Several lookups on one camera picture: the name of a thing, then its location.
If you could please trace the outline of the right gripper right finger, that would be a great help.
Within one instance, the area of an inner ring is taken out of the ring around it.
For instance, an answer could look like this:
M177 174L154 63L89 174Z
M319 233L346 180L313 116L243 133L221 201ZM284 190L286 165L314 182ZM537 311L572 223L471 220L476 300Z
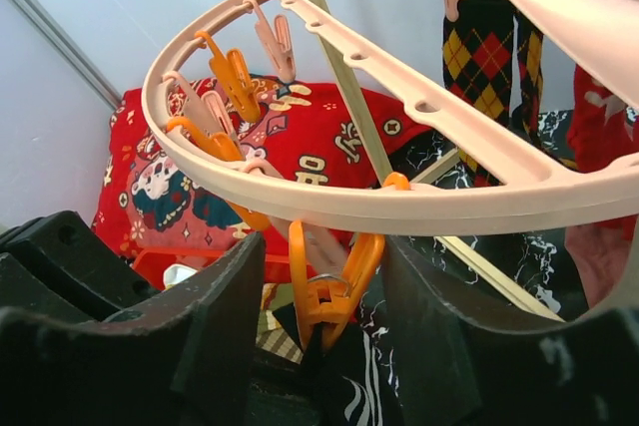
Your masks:
M406 424L637 423L633 279L559 322L454 278L398 236L381 272Z

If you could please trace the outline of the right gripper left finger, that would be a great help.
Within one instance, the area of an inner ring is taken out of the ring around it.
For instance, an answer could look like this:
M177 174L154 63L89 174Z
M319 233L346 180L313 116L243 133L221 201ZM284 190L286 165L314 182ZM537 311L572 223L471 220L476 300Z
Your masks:
M5 425L240 425L265 270L253 233L151 285L64 211L1 236Z

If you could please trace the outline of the black white sock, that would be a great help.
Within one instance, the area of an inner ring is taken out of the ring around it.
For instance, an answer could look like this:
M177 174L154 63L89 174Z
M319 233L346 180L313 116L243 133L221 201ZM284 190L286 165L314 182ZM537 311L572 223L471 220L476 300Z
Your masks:
M301 377L322 425L402 425L399 378L386 301L368 293L336 344L321 349L320 327L303 348Z

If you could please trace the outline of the orange clothes clip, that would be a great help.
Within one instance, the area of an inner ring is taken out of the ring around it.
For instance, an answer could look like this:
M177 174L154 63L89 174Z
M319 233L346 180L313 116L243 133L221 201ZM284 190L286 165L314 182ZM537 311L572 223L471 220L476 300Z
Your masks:
M366 292L384 248L384 235L362 233L340 273L309 278L303 224L299 220L291 223L289 261L301 350L308 348L316 327L320 329L322 350L334 346Z

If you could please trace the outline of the pink round clip hanger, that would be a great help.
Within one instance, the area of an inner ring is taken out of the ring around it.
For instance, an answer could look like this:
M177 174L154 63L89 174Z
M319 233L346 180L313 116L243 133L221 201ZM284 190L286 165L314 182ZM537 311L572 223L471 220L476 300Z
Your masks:
M510 0L584 70L631 107L638 104L638 0ZM417 184L356 190L247 173L167 133L163 75L195 52L196 33L215 33L245 13L226 0L196 19L159 54L143 84L143 111L158 143L191 179L251 210L330 228L398 235L468 235L552 229L638 211L638 158L590 174L573 172L387 54L309 0L280 0L345 62L401 99L406 114L435 128L499 179L492 188L443 190Z

